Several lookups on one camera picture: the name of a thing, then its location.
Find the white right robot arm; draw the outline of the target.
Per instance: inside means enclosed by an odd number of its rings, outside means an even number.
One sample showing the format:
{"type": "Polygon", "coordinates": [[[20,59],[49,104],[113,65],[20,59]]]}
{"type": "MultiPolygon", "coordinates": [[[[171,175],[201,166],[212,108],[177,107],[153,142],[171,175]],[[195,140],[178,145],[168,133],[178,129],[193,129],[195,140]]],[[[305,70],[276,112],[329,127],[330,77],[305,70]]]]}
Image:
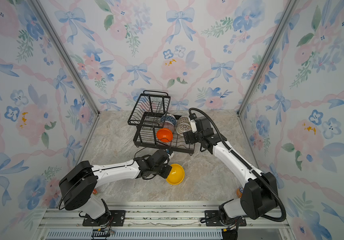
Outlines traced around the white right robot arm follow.
{"type": "Polygon", "coordinates": [[[191,130],[184,133],[186,143],[200,144],[202,152],[208,151],[221,160],[242,185],[241,195],[219,206],[219,218],[225,225],[239,217],[252,220],[265,218],[282,222],[287,214],[278,195],[277,181],[271,173],[264,173],[251,165],[218,132],[213,121],[204,116],[190,114],[191,130]]]}

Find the blue triangle pattern bowl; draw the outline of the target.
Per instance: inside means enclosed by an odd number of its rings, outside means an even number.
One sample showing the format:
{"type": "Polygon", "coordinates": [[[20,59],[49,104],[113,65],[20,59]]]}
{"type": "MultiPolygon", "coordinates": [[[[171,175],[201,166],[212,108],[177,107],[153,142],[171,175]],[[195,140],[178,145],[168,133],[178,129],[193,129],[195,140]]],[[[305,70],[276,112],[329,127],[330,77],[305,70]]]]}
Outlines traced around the blue triangle pattern bowl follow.
{"type": "Polygon", "coordinates": [[[177,125],[177,119],[173,114],[167,113],[160,118],[161,122],[168,122],[174,126],[177,125]]]}

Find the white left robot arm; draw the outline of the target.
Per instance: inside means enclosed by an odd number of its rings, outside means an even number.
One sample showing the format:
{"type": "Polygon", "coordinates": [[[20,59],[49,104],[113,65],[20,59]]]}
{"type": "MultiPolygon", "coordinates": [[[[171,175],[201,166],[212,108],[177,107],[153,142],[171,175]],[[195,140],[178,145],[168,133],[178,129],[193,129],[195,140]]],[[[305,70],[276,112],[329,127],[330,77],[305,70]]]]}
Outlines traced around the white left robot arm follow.
{"type": "Polygon", "coordinates": [[[173,156],[172,150],[157,150],[153,155],[112,165],[82,161],[59,182],[62,197],[57,208],[85,213],[84,226],[107,225],[113,216],[105,200],[93,195],[95,188],[126,179],[151,180],[156,176],[166,179],[172,170],[169,161],[173,156]]]}

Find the pink striped bowl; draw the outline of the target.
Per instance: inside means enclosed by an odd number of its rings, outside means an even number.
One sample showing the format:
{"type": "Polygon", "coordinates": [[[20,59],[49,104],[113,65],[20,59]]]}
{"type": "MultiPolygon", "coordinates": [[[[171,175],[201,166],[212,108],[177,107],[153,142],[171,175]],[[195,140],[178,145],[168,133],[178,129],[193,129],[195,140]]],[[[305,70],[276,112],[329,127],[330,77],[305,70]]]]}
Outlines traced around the pink striped bowl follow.
{"type": "Polygon", "coordinates": [[[175,126],[172,123],[169,123],[169,122],[160,123],[159,126],[161,128],[169,129],[172,133],[175,130],[175,126]]]}

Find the orange plastic bowl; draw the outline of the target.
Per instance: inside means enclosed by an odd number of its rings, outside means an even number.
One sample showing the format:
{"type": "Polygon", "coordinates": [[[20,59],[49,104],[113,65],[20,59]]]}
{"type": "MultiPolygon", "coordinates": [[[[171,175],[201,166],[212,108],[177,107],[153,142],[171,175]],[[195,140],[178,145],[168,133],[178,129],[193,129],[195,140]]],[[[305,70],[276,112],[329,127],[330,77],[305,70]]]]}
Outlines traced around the orange plastic bowl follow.
{"type": "Polygon", "coordinates": [[[157,139],[162,143],[169,143],[173,140],[174,135],[169,129],[159,129],[156,133],[157,139]]]}

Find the brown dotted pattern bowl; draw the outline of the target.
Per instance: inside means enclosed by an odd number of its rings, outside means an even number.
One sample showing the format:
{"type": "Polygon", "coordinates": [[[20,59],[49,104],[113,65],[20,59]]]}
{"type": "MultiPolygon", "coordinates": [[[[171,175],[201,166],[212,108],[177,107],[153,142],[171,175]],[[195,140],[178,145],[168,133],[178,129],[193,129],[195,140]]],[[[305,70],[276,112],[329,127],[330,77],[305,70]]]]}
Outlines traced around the brown dotted pattern bowl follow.
{"type": "Polygon", "coordinates": [[[181,116],[179,119],[178,119],[178,125],[180,124],[190,124],[190,118],[189,116],[185,115],[185,116],[181,116]]]}

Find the white lattice pattern bowl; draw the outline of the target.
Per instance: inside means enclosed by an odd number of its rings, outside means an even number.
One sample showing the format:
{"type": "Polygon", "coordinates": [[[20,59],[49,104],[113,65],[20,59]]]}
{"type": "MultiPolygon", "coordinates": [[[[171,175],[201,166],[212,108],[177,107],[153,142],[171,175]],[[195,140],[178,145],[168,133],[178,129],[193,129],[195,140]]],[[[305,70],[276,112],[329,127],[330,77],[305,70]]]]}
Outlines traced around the white lattice pattern bowl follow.
{"type": "Polygon", "coordinates": [[[192,130],[190,123],[181,123],[177,125],[176,132],[178,135],[183,136],[185,132],[192,130]]]}

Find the yellow plastic bowl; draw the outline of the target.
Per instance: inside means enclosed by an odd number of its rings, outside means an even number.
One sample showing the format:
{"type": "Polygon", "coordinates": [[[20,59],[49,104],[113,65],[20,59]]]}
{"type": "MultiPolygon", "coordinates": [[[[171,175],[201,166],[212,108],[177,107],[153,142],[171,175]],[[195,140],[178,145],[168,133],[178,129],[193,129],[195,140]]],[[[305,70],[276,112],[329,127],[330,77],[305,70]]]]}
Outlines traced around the yellow plastic bowl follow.
{"type": "Polygon", "coordinates": [[[172,164],[172,169],[166,178],[166,181],[170,185],[179,185],[183,182],[185,178],[185,170],[184,168],[179,164],[172,164]]]}

